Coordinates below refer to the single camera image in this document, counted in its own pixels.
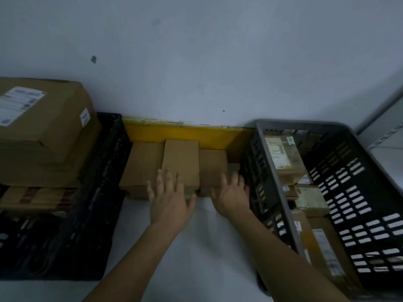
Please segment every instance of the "black plastic crate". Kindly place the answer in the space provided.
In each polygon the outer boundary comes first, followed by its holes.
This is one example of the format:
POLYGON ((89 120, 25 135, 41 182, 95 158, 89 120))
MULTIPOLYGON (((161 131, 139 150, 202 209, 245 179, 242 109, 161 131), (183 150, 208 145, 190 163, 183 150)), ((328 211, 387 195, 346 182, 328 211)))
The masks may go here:
POLYGON ((364 288, 384 298, 402 296, 402 192, 353 131, 338 123, 260 120, 244 154, 241 172, 251 188, 251 209, 305 258, 265 134, 293 136, 364 288))
POLYGON ((103 129, 66 218, 24 219, 0 213, 0 279, 103 277, 124 199, 118 184, 131 143, 120 114, 98 113, 98 118, 103 129))

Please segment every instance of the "hand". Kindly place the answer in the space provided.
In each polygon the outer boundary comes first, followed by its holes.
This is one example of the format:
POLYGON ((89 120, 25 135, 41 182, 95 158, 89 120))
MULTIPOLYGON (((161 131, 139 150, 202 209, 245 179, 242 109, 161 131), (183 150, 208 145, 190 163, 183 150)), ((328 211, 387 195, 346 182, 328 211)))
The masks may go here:
POLYGON ((151 224, 159 224, 163 229, 169 230, 173 235, 181 232, 189 223, 196 206, 196 195, 193 194, 189 204, 184 199, 184 183, 180 173, 177 174, 176 190, 174 190, 172 174, 166 170, 165 188, 162 171, 157 175, 157 197, 147 182, 147 193, 150 201, 151 224))
POLYGON ((214 189, 210 189, 211 200, 216 210, 224 217, 239 210, 249 210, 249 187, 237 173, 232 174, 231 184, 228 185, 226 176, 221 174, 221 188, 217 197, 214 189))

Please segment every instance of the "forearm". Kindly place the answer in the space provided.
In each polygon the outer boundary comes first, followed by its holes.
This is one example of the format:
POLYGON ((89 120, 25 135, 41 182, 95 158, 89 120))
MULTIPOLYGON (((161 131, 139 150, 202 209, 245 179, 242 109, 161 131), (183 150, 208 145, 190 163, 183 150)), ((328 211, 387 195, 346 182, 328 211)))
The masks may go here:
POLYGON ((255 265, 276 301, 348 301, 322 274, 259 222, 250 210, 229 218, 252 252, 255 265))
POLYGON ((88 295, 85 302, 141 301, 148 282, 175 235, 154 224, 88 295))

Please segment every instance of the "yellow board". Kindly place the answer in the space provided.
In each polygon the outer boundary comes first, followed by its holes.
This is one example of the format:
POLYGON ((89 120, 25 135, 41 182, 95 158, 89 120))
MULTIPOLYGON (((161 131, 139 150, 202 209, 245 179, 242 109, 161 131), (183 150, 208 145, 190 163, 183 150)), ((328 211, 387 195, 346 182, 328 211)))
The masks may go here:
POLYGON ((239 163, 254 134, 251 128, 183 126, 181 123, 123 119, 130 141, 163 143, 166 139, 197 140, 200 149, 226 149, 229 163, 239 163))

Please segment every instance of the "gray plastic crate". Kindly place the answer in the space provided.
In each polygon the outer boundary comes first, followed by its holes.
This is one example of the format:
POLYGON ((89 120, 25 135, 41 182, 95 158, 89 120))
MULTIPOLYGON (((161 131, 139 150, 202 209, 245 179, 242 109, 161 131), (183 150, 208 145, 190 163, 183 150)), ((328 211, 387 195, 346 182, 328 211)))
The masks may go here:
POLYGON ((310 121, 259 120, 256 126, 241 173, 259 220, 305 258, 264 138, 292 135, 314 183, 326 202, 334 204, 329 219, 364 288, 384 298, 401 297, 402 192, 353 131, 339 123, 310 121))

